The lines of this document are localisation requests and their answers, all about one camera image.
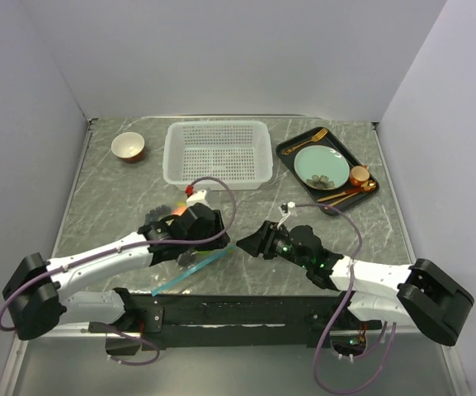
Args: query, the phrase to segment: orange cup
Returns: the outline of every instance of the orange cup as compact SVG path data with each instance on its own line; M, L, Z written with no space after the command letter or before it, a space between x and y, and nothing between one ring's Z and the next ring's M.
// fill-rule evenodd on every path
M370 172L368 172L368 166L357 165L350 170L350 183L353 186L362 186L370 179Z

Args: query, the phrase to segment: black tray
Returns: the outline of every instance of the black tray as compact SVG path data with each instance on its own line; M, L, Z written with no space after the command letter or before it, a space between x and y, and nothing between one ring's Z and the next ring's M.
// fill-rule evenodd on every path
M333 194L337 194L339 192L343 192L344 190L347 190L349 188L353 188L351 183L347 181L347 183L344 186L340 186L336 188L335 190L327 190L327 191L320 191L320 190L315 190L309 186L307 186L303 181L300 180L300 178L296 175L295 172L295 157L296 154L300 151L300 148L295 150L293 153L289 155L283 155L281 153L282 150L288 149L290 147L293 147L297 144L303 143L306 140L311 139L311 137L319 132L322 128L322 126L317 126L316 128L312 128L311 130L308 130L307 132L303 132L302 134L299 134L298 136L294 137L293 139L286 140L285 142L282 142L276 146L276 155L278 158L283 162L283 164L289 169L293 175L296 177L296 180L299 181L299 183L302 185L302 187L307 191L307 193L313 198L315 202L317 202L318 199L323 198L324 196L330 196ZM340 154L344 156L344 158L347 160L349 163L350 169L357 165L362 165L354 156L353 154L350 153L350 151L340 142L340 140L337 139L337 137L331 132L331 130L328 130L328 133L318 142L311 142L307 143L304 147L312 146L312 145L319 145L319 146L327 146L331 147L333 149L336 149ZM336 208L339 210L347 210L363 200L367 200L370 196L372 196L374 193L376 193L379 190L379 182L373 177L373 175L370 174L370 177L372 180L374 180L377 183L377 187L371 191L371 192L365 192L365 193L359 193L356 196L353 196L352 198L349 198L347 200L344 200L338 205L335 205ZM320 208L323 213L326 215L330 216L338 216L337 212L334 212L332 210L325 210L324 208Z

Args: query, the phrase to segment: small cup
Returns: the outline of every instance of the small cup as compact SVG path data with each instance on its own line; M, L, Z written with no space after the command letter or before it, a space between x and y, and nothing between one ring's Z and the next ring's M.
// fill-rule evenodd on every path
M357 165L353 167L350 171L350 183L353 186L362 186L365 182L370 179L370 172L368 172L368 166L364 167Z
M135 132L119 134L111 142L111 152L125 163L136 163L144 158L144 138Z

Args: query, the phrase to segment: gold spoon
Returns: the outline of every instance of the gold spoon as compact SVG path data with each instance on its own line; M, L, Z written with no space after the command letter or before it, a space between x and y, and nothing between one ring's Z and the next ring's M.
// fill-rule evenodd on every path
M332 200L333 198L338 198L340 196L347 196L356 192L372 191L375 187L377 187L377 183L375 183L373 180L367 180L364 183L362 183L362 185L359 187L350 188L349 190L339 192L338 194L334 194L332 196L324 196L323 198L317 199L317 202Z
M291 148L286 148L285 150L282 150L282 154L284 155L289 155L291 154L293 151L295 151L296 149L299 149L300 147L302 147L304 144L307 144L307 143L311 143L311 142L318 142L321 138L323 138L326 134L328 133L328 130L326 130L325 128L322 128L319 132L317 132L316 134L313 135L313 137L303 143L300 143L300 144L297 144L296 146L293 146Z
M350 194L349 196L345 196L344 198L341 198L340 200L336 200L335 202L331 203L331 204L328 204L329 206L335 206L335 205L338 205L340 204L341 202L353 197L353 196L356 196L357 194L359 194L360 192L370 192L370 191L373 191L376 187L377 187L377 183L375 183L373 180L372 180L373 184L369 183L367 187L365 187L365 189L363 191L358 191L358 192L354 192L353 194Z

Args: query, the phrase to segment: fork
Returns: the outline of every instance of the fork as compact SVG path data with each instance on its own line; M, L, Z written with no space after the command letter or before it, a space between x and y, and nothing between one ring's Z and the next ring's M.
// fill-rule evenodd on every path
M322 128L319 132L317 132L316 134L313 135L313 137L303 143L300 143L296 146L293 146L291 148L286 148L285 150L283 150L281 153L284 154L284 155L289 155L291 154L293 151L295 151L296 149L299 149L300 147L302 147L304 144L307 144L307 143L311 143L311 142L318 142L321 138L323 138L326 133L328 132L328 130L326 130L325 128Z

